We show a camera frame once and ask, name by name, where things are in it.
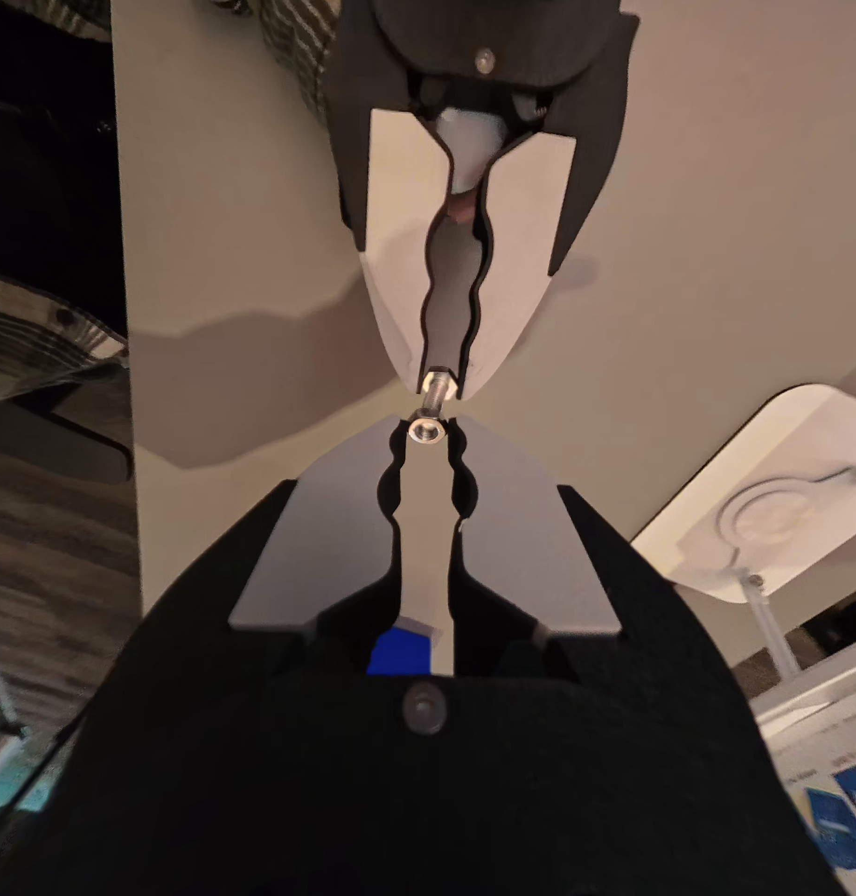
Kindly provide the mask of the blue plastic bin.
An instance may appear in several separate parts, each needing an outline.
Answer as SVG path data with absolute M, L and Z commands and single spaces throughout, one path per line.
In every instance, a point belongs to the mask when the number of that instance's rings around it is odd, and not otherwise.
M 431 652 L 429 634 L 395 625 L 378 637 L 366 674 L 373 677 L 429 676 Z

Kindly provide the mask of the clear stand pole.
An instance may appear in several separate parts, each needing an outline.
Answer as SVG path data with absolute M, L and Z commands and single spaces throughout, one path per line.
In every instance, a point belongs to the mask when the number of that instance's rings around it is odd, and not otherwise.
M 763 590 L 763 578 L 758 574 L 745 573 L 739 578 L 739 583 L 758 630 L 762 633 L 778 678 L 787 681 L 797 677 L 801 672 L 800 664 L 772 614 L 769 599 Z

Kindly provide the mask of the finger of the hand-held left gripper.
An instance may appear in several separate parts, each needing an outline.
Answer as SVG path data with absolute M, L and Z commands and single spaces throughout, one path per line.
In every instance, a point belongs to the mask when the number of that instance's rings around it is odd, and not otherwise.
M 433 292 L 429 243 L 445 211 L 452 161 L 408 111 L 373 109 L 360 262 L 377 330 L 411 393 L 422 389 L 424 310 Z
M 474 286 L 478 322 L 467 349 L 462 399 L 474 398 L 487 385 L 550 285 L 552 250 L 576 146 L 571 136 L 533 133 L 489 165 L 479 203 L 489 242 Z

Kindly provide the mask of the white stand base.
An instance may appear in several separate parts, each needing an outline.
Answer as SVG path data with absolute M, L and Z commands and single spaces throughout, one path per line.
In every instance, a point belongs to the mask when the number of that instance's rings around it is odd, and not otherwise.
M 730 604 L 774 592 L 856 538 L 856 398 L 770 399 L 634 538 L 665 579 Z

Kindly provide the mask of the person's plaid shirt torso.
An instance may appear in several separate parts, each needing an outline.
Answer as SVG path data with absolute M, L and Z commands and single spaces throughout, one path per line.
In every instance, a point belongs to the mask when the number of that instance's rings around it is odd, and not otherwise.
M 0 278 L 0 401 L 129 365 L 129 345 L 87 312 Z

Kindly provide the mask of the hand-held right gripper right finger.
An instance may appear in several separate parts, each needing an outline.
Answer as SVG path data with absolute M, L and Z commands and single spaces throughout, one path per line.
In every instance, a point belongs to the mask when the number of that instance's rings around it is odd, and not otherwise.
M 447 424 L 461 565 L 552 636 L 617 636 L 620 621 L 557 483 L 522 447 L 471 418 Z

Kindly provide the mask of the silver hex bolt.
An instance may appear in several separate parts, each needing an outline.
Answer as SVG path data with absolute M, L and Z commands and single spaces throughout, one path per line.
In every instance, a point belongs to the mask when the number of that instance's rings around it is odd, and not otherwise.
M 445 403 L 454 399 L 457 393 L 458 384 L 454 373 L 447 367 L 432 367 L 422 381 L 420 415 L 439 419 Z

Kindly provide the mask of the instruction sheet clipboard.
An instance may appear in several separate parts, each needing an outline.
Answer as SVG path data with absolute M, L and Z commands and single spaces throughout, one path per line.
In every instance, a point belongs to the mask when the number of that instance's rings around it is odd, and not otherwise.
M 784 790 L 856 894 L 856 644 L 750 702 Z

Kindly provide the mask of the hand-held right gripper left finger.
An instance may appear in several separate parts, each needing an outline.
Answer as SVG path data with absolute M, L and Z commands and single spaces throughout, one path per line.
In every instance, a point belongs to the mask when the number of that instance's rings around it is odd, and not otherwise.
M 393 625 L 402 603 L 399 471 L 404 420 L 388 416 L 318 457 L 295 481 L 235 604 L 242 632 L 314 631 L 348 599 Z

